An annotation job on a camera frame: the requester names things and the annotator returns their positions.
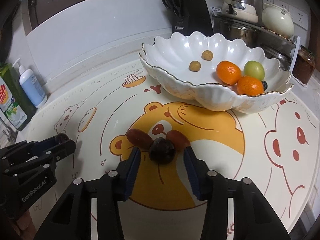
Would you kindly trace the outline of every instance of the green apple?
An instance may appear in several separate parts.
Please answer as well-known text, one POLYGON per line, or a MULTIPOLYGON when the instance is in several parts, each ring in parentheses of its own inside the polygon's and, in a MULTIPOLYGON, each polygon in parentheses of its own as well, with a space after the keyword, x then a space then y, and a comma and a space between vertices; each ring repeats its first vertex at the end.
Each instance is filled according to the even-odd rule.
POLYGON ((264 68, 260 62, 250 60, 244 65, 244 75, 261 81, 264 79, 264 68))

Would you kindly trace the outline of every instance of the black knife block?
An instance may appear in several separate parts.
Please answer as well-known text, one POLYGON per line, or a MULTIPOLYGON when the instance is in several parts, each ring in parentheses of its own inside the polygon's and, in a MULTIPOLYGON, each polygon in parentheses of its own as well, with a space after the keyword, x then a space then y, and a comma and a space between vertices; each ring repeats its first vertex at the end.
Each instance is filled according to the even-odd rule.
POLYGON ((205 36, 213 35, 211 18, 205 0, 183 0, 182 15, 183 18, 180 19, 174 14, 172 33, 179 32, 189 36, 199 31, 205 36))

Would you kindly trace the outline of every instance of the scalloped bowl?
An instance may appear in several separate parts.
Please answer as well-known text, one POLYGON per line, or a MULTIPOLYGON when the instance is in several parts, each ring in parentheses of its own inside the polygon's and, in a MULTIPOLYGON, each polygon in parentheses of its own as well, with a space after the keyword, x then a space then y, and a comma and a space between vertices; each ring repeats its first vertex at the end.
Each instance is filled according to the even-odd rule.
POLYGON ((157 36, 152 46, 142 44, 142 49, 144 55, 139 53, 142 65, 166 91, 178 98, 195 99, 212 111, 235 109, 257 113, 281 101, 293 87, 288 83, 290 72, 281 70, 278 59, 267 59, 263 49, 250 49, 243 40, 228 41, 219 33, 206 37, 200 32, 190 36, 175 32, 167 40, 157 36), (211 61, 201 58, 204 50, 213 53, 211 61), (200 71, 189 70, 193 60, 201 63, 200 71), (238 95, 235 87, 222 85, 216 76, 216 66, 223 60, 236 64, 242 72, 249 60, 260 62, 268 89, 264 94, 247 96, 238 95))

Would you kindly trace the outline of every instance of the screw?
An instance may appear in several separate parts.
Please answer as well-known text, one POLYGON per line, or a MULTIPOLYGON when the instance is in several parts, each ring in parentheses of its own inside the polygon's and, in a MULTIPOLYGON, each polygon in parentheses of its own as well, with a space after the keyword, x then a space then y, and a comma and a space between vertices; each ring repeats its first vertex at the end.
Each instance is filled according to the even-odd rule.
POLYGON ((73 180, 73 184, 79 185, 82 183, 82 179, 81 178, 76 178, 73 180))
POLYGON ((209 171, 207 172, 207 174, 208 174, 210 177, 217 176, 217 172, 214 171, 214 170, 209 170, 209 171))
POLYGON ((117 171, 109 171, 108 175, 109 175, 109 177, 115 177, 118 175, 118 172, 117 171))
POLYGON ((249 178, 243 178, 243 182, 247 185, 251 184, 252 180, 249 178))

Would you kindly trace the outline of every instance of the white teapot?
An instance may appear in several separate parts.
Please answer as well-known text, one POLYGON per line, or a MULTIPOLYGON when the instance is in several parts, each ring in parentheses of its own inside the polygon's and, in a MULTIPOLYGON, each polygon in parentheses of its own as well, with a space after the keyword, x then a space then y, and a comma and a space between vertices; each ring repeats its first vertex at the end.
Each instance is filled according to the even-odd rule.
POLYGON ((264 3, 262 22, 270 30, 289 39, 294 34, 291 14, 287 9, 271 3, 264 3))

